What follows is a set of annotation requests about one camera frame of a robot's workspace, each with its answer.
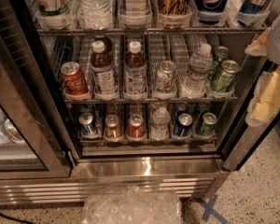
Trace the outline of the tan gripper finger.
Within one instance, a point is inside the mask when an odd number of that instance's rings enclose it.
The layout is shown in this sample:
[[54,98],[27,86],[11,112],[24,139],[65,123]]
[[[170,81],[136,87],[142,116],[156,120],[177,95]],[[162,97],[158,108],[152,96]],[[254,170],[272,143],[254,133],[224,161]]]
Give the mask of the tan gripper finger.
[[266,56],[267,55],[267,40],[271,28],[267,28],[259,35],[250,45],[245,48],[245,54],[251,56]]
[[280,111],[280,66],[271,73],[263,72],[249,102],[245,122],[250,127],[268,124]]

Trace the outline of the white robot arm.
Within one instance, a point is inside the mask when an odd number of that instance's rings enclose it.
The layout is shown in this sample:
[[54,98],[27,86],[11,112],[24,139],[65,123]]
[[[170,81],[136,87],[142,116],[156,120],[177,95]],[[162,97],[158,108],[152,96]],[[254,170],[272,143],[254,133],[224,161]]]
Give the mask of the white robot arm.
[[275,71],[263,72],[260,75],[247,108],[247,125],[261,127],[268,124],[280,111],[280,15],[270,28],[245,49],[245,53],[266,57],[278,65]]

